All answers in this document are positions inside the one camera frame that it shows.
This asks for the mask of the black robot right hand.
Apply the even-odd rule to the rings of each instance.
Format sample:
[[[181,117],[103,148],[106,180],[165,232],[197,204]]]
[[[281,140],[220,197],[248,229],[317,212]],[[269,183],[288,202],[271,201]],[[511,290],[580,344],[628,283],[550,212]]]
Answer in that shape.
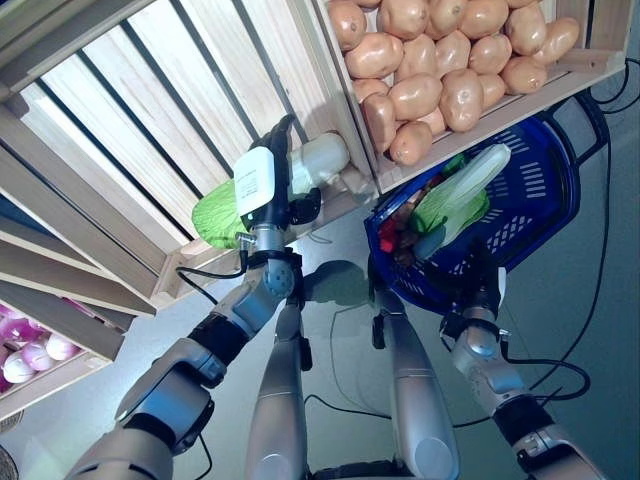
[[[483,245],[471,253],[468,269],[464,274],[462,305],[482,307],[497,315],[501,293],[499,290],[499,266]]]

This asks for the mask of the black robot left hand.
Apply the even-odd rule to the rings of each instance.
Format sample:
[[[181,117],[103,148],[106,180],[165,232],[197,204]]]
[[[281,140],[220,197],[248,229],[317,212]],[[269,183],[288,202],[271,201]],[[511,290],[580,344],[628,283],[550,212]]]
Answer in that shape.
[[[240,215],[247,230],[259,224],[286,230],[290,225],[310,223],[319,215],[322,196],[318,187],[294,194],[293,199],[289,199],[291,181],[287,154],[289,130],[294,120],[293,114],[286,114],[268,133],[251,144],[249,152],[256,151],[261,155],[259,173],[267,173],[267,198],[260,198],[256,208]]]

